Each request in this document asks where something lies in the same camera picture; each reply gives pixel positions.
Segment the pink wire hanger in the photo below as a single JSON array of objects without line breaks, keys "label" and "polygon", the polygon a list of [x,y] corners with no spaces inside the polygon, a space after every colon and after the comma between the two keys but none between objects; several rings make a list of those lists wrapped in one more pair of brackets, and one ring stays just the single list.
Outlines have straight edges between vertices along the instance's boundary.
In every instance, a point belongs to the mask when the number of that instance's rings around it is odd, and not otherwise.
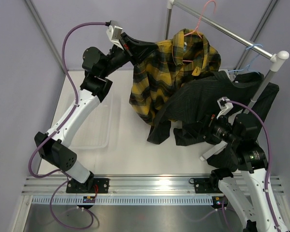
[{"label": "pink wire hanger", "polygon": [[173,38],[174,41],[172,42],[172,55],[173,55],[174,62],[176,65],[183,64],[184,62],[192,62],[192,60],[188,60],[188,58],[185,58],[184,56],[186,54],[188,45],[191,45],[192,42],[195,40],[194,37],[196,37],[197,42],[203,41],[203,34],[198,31],[198,28],[199,28],[201,19],[203,18],[203,15],[206,11],[207,5],[210,4],[211,2],[214,4],[214,13],[215,13],[216,1],[215,0],[207,1],[205,5],[203,6],[196,28],[194,30],[183,29],[174,36]]}]

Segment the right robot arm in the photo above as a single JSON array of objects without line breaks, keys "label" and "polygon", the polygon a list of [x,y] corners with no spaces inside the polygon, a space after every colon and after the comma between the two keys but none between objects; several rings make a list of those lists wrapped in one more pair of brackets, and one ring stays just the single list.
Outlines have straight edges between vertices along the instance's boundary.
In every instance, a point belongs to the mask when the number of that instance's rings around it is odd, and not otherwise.
[{"label": "right robot arm", "polygon": [[227,144],[225,150],[232,158],[247,185],[250,199],[236,184],[232,171],[226,167],[211,172],[208,184],[211,190],[222,192],[233,206],[245,232],[287,232],[267,177],[268,156],[257,144],[257,119],[240,113],[230,124],[227,116],[211,115],[204,124],[205,136]]}]

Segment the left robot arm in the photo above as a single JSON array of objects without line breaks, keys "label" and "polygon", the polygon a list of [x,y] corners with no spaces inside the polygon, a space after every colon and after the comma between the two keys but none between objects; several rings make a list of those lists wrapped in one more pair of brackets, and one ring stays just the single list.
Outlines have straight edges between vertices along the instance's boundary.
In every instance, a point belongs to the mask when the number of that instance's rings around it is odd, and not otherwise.
[{"label": "left robot arm", "polygon": [[46,133],[38,132],[34,138],[41,159],[67,175],[68,193],[97,190],[94,174],[77,160],[76,153],[69,147],[83,122],[109,93],[112,81],[107,77],[128,62],[140,64],[157,48],[155,43],[136,40],[122,33],[106,55],[96,47],[84,51],[82,68],[85,77],[75,101],[55,126]]}]

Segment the yellow plaid shirt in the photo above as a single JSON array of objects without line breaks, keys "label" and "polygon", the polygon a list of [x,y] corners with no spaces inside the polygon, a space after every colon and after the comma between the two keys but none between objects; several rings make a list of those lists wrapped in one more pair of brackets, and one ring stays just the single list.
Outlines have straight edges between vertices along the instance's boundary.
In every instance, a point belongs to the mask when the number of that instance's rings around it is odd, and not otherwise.
[{"label": "yellow plaid shirt", "polygon": [[184,57],[192,62],[176,65],[172,55],[173,38],[157,42],[158,49],[133,70],[129,103],[149,125],[153,125],[158,110],[185,83],[206,77],[221,65],[219,52],[204,35],[202,42],[194,37],[188,45]]}]

